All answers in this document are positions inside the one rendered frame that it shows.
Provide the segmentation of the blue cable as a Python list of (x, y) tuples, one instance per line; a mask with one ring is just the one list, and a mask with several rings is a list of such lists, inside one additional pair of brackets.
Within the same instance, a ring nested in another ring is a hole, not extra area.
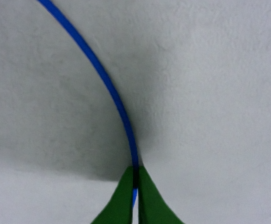
[(63, 15), (63, 13), (54, 5), (51, 0), (37, 0), (43, 7), (45, 7), (48, 12), (61, 24), (61, 26), (67, 31), (67, 33), (72, 37), (72, 39), (77, 43), (86, 57), (89, 59), (97, 73), (99, 74), (100, 78), (104, 82), (107, 90), (109, 91), (117, 110), (120, 114), (122, 119), (127, 138), (129, 141), (129, 146), (131, 150), (131, 157), (132, 157), (132, 165), (133, 165), (133, 207), (137, 197), (138, 191), (138, 155), (137, 155), (137, 148), (135, 143), (135, 138), (133, 135), (132, 127), (124, 108), (124, 105), (118, 95), (117, 90), (115, 89), (110, 77), (108, 76), (107, 72), (105, 71), (104, 67), (83, 39), (83, 37), (79, 34), (79, 32), (75, 29), (75, 27), (70, 23), (70, 21)]

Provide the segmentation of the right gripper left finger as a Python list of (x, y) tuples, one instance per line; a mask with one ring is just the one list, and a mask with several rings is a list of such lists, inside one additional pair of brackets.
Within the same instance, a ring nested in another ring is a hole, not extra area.
[(122, 175), (109, 202), (90, 224), (132, 224), (133, 166)]

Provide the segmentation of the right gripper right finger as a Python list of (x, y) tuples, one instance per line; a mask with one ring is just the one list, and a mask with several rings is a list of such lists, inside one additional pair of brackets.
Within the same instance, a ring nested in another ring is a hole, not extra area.
[(144, 166), (138, 170), (138, 224), (184, 224), (164, 201)]

